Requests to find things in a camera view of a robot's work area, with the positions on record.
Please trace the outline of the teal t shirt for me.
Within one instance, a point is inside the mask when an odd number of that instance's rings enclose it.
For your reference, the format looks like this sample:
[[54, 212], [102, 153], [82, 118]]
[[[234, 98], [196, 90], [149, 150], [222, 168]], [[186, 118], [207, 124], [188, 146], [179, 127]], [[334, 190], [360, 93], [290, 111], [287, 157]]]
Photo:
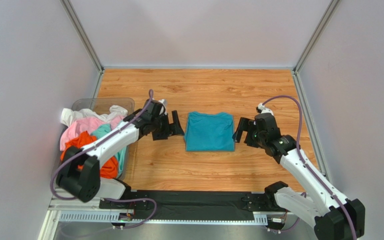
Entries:
[[233, 152], [234, 116], [189, 112], [184, 134], [187, 152]]

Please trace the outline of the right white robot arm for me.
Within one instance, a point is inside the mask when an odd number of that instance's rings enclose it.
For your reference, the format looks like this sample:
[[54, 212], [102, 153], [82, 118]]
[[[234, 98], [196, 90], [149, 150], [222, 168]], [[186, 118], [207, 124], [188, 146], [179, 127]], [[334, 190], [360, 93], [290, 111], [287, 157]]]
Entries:
[[359, 199], [351, 200], [334, 187], [310, 162], [297, 141], [282, 135], [272, 113], [261, 112], [254, 119], [242, 117], [232, 138], [264, 149], [279, 165], [290, 172], [310, 196], [292, 190], [278, 181], [264, 191], [272, 205], [288, 210], [313, 228], [319, 240], [358, 240], [365, 234], [366, 208]]

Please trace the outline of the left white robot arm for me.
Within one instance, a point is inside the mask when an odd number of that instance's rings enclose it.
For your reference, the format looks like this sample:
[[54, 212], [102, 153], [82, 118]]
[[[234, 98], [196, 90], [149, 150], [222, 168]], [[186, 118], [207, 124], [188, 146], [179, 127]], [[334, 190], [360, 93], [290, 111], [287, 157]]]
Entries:
[[125, 117], [102, 138], [81, 148], [67, 149], [61, 165], [52, 176], [50, 188], [58, 186], [70, 200], [87, 203], [94, 198], [119, 200], [126, 186], [115, 178], [104, 178], [101, 169], [116, 153], [151, 135], [154, 141], [185, 134], [177, 110], [167, 112], [166, 101], [148, 99], [143, 108]]

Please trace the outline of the orange t shirt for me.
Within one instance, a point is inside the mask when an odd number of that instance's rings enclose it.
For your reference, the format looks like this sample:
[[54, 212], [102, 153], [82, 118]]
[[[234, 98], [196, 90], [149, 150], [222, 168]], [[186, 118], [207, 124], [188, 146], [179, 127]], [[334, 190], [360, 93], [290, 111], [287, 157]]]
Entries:
[[[76, 147], [80, 149], [81, 147], [91, 144], [100, 138], [102, 138], [105, 134], [98, 133], [97, 130], [92, 133], [88, 133], [87, 131], [83, 131], [79, 134], [74, 133], [73, 135], [63, 135], [60, 139], [60, 151], [61, 156], [60, 160], [62, 161], [65, 157], [65, 153], [67, 149], [70, 147]], [[119, 161], [115, 156], [112, 156], [100, 169], [100, 176], [106, 179], [115, 179], [119, 173]]]

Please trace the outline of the pink t shirt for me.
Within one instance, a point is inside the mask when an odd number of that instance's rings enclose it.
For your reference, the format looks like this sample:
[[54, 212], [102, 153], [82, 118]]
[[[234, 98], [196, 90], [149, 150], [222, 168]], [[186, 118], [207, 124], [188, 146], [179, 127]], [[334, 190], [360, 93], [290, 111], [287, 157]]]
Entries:
[[87, 116], [79, 119], [62, 117], [60, 122], [67, 128], [60, 137], [59, 150], [63, 152], [68, 142], [78, 138], [84, 132], [100, 139], [116, 128], [124, 118], [124, 115], [116, 115], [110, 120], [100, 120], [96, 116]]

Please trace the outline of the white t shirt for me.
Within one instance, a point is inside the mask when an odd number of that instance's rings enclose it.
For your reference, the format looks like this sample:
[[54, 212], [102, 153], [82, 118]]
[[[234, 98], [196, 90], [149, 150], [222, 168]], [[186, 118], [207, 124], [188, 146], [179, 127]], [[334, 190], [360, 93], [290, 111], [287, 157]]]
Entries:
[[104, 124], [112, 122], [119, 123], [128, 114], [128, 110], [119, 105], [112, 105], [109, 108], [109, 113], [98, 114], [89, 108], [83, 108], [78, 111], [69, 108], [64, 108], [61, 112], [60, 123], [69, 127], [75, 121], [84, 118], [94, 118]]

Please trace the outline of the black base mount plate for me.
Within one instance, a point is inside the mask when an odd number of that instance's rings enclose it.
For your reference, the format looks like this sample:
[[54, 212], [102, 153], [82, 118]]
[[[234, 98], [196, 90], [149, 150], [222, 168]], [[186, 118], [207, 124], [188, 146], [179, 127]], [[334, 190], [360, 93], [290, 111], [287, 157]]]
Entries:
[[157, 203], [152, 220], [203, 220], [203, 221], [250, 221], [254, 212], [283, 212], [266, 194], [241, 191], [172, 191], [137, 190], [125, 193], [123, 200], [131, 203], [116, 203], [101, 200], [100, 209], [129, 209], [135, 219], [148, 217]]

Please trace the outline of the aluminium front frame rail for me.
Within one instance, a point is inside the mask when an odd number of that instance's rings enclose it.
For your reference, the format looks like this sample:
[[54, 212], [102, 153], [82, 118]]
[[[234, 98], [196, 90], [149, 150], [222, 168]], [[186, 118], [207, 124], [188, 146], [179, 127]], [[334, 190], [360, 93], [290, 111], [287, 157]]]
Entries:
[[306, 223], [319, 240], [351, 240], [364, 232], [365, 209], [331, 190], [298, 193], [132, 190], [119, 200], [53, 199], [38, 235], [51, 240], [59, 223], [104, 223], [103, 232], [137, 224], [265, 226], [283, 234]]

